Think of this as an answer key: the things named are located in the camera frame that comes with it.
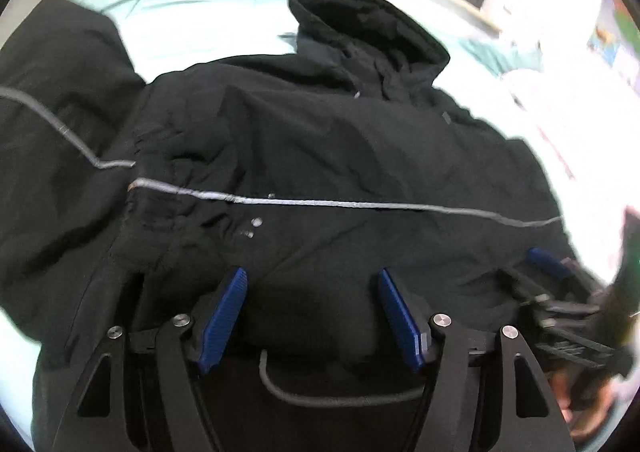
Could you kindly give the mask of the person's right hand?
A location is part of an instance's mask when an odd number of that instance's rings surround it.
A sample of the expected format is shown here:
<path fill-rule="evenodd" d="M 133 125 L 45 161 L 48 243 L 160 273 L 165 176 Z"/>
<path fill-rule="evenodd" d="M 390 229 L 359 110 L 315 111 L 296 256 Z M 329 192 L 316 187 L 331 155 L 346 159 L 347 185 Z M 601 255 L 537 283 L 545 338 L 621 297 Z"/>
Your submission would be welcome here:
<path fill-rule="evenodd" d="M 615 432 L 616 403 L 620 394 L 619 375 L 600 380 L 590 391 L 575 398 L 577 389 L 570 383 L 567 368 L 555 368 L 546 374 L 564 422 L 570 430 L 575 446 L 586 446 L 593 441 L 605 442 Z"/>

